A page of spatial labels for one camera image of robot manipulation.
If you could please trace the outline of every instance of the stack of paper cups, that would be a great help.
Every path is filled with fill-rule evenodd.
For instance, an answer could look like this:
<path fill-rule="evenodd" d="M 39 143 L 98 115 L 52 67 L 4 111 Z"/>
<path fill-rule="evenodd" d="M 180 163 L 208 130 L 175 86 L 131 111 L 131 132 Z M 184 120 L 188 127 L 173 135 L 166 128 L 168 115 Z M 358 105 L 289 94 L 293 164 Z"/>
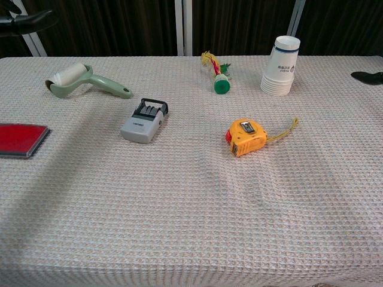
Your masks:
<path fill-rule="evenodd" d="M 276 96 L 288 94 L 294 81 L 299 45 L 300 40 L 292 36 L 276 38 L 261 80 L 261 89 L 265 93 Z"/>

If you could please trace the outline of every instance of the red ink pad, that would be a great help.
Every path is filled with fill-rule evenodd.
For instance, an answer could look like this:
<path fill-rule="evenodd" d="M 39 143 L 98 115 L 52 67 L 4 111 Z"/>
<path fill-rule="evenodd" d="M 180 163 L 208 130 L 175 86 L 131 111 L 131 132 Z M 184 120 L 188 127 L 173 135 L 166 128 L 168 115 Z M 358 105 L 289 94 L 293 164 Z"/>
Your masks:
<path fill-rule="evenodd" d="M 0 124 L 0 157 L 32 156 L 49 131 L 34 124 Z"/>

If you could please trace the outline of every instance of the curtain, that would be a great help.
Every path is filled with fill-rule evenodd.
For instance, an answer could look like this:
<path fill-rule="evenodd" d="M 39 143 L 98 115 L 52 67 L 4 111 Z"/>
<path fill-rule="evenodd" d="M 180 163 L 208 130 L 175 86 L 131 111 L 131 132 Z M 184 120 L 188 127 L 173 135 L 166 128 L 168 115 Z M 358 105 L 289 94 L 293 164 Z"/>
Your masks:
<path fill-rule="evenodd" d="M 383 56 L 383 1 L 307 0 L 296 37 L 301 55 Z"/>
<path fill-rule="evenodd" d="M 177 55 L 174 0 L 23 1 L 29 14 L 54 9 L 38 32 L 48 56 Z"/>
<path fill-rule="evenodd" d="M 295 0 L 193 0 L 193 55 L 270 54 Z"/>
<path fill-rule="evenodd" d="M 0 6 L 0 16 L 9 16 L 9 12 Z M 0 58 L 31 56 L 31 52 L 22 36 L 0 38 Z"/>

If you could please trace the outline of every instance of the paper cup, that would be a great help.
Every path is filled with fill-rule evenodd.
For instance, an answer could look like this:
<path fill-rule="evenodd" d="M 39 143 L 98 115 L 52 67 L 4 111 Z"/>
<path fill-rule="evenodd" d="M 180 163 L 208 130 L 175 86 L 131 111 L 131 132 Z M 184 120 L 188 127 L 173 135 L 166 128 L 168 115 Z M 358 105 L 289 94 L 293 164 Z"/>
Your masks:
<path fill-rule="evenodd" d="M 295 37 L 277 37 L 271 51 L 268 66 L 265 69 L 266 77 L 280 82 L 294 80 L 299 45 L 300 40 Z"/>

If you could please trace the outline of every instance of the table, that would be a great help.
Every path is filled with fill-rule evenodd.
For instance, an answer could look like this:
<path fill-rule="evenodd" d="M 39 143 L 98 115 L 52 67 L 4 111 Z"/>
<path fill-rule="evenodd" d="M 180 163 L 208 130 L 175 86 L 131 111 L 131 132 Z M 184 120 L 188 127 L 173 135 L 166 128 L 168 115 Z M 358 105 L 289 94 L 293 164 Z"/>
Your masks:
<path fill-rule="evenodd" d="M 381 57 L 305 57 L 290 94 L 260 88 L 267 56 L 232 63 L 215 94 L 199 57 L 0 60 L 0 118 L 52 132 L 28 160 L 0 159 L 1 286 L 382 286 L 383 86 L 354 71 Z M 44 80 L 81 61 L 128 86 L 68 99 Z M 150 144 L 119 128 L 142 97 L 169 117 Z M 224 135 L 249 117 L 270 135 L 235 158 Z"/>

